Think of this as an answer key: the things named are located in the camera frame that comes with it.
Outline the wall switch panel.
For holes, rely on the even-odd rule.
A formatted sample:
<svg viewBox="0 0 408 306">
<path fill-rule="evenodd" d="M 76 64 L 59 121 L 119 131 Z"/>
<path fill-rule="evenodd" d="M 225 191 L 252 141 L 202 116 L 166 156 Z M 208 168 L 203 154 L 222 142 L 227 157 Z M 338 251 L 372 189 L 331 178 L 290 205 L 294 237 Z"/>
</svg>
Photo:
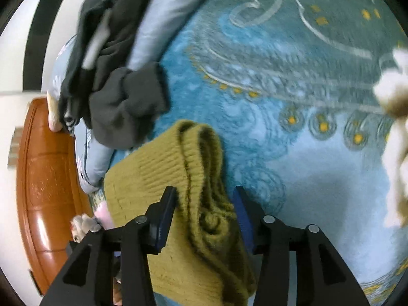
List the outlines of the wall switch panel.
<svg viewBox="0 0 408 306">
<path fill-rule="evenodd" d="M 10 143 L 10 150 L 8 154 L 8 168 L 14 169 L 18 163 L 19 157 L 19 146 L 20 141 L 23 133 L 22 127 L 16 127 L 14 129 L 14 133 L 12 135 L 11 143 Z"/>
</svg>

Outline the light blue floral duvet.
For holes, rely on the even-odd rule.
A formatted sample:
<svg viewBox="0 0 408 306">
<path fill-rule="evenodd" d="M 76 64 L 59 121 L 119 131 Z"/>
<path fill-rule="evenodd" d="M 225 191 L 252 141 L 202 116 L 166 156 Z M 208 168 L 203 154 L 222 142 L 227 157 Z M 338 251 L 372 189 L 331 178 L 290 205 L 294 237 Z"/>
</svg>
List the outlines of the light blue floral duvet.
<svg viewBox="0 0 408 306">
<path fill-rule="evenodd" d="M 136 30 L 133 46 L 126 60 L 126 67 L 136 71 L 148 62 L 158 63 L 169 41 L 202 1 L 150 0 Z M 69 58 L 75 37 L 65 47 Z M 49 91 L 57 100 L 67 66 L 68 63 L 64 68 L 55 69 L 53 72 L 53 84 Z M 100 144 L 84 122 L 80 122 L 73 132 L 69 133 L 75 138 L 75 154 L 81 188 L 88 194 L 96 192 L 103 185 L 104 176 L 117 149 Z"/>
</svg>

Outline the dark grey jacket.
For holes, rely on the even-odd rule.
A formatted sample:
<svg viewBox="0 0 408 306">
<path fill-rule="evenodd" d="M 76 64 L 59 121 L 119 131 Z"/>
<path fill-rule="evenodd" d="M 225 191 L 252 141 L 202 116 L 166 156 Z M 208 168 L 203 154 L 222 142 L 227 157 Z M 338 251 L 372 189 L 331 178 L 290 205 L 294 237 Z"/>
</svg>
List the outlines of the dark grey jacket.
<svg viewBox="0 0 408 306">
<path fill-rule="evenodd" d="M 100 144 L 127 150 L 140 145 L 157 116 L 169 109 L 162 68 L 126 67 L 136 30 L 150 0 L 85 0 L 58 99 L 68 132 L 80 123 Z"/>
</svg>

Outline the olive green knit sweater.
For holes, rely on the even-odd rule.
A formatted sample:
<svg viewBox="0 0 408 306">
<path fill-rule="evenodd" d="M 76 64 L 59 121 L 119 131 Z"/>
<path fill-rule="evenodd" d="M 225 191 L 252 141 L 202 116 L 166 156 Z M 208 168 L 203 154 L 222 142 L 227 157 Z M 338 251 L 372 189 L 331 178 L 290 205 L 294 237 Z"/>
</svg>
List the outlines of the olive green knit sweater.
<svg viewBox="0 0 408 306">
<path fill-rule="evenodd" d="M 223 151 L 206 124 L 180 120 L 110 168 L 104 195 L 118 227 L 178 192 L 167 243 L 149 257 L 160 304 L 246 305 L 256 279 L 223 186 Z"/>
</svg>

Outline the teal floral bed sheet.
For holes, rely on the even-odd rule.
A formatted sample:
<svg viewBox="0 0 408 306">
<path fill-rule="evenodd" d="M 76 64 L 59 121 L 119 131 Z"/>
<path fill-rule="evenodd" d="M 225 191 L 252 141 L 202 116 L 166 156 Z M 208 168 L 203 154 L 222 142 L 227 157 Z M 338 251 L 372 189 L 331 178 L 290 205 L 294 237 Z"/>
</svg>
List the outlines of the teal floral bed sheet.
<svg viewBox="0 0 408 306">
<path fill-rule="evenodd" d="M 162 56 L 172 99 L 153 136 L 210 125 L 225 186 L 320 226 L 371 305 L 393 302 L 407 230 L 387 228 L 392 119 L 372 87 L 407 36 L 383 0 L 206 0 Z"/>
</svg>

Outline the pink beige folded clothes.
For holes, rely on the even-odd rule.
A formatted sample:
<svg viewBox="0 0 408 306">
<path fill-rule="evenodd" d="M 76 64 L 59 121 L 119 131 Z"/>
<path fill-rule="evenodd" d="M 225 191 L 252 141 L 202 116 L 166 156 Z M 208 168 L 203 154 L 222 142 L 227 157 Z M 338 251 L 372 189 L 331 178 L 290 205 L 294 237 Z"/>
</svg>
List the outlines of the pink beige folded clothes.
<svg viewBox="0 0 408 306">
<path fill-rule="evenodd" d="M 105 230 L 113 229 L 115 227 L 107 207 L 107 201 L 105 200 L 97 205 L 93 217 L 83 213 L 82 215 L 76 215 L 71 220 L 71 234 L 73 240 L 76 243 L 79 243 L 91 228 L 95 227 L 97 224 Z"/>
</svg>

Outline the orange wooden headboard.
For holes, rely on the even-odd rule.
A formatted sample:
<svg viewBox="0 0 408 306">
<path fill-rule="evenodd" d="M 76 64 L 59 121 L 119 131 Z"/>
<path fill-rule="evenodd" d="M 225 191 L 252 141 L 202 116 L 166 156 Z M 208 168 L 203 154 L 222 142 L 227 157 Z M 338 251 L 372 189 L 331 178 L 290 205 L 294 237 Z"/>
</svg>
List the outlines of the orange wooden headboard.
<svg viewBox="0 0 408 306">
<path fill-rule="evenodd" d="M 74 139 L 48 127 L 45 98 L 31 101 L 17 162 L 17 212 L 30 273 L 41 295 L 66 262 L 74 216 L 92 214 L 78 180 Z"/>
</svg>

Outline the white black sliding wardrobe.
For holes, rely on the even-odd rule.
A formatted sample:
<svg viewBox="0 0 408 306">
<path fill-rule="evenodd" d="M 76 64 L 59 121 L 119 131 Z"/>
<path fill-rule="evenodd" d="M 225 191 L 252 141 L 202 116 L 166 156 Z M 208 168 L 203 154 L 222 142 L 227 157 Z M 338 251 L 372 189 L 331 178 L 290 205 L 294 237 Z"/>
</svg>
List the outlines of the white black sliding wardrobe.
<svg viewBox="0 0 408 306">
<path fill-rule="evenodd" d="M 15 0 L 1 22 L 1 94 L 45 92 L 84 0 Z"/>
</svg>

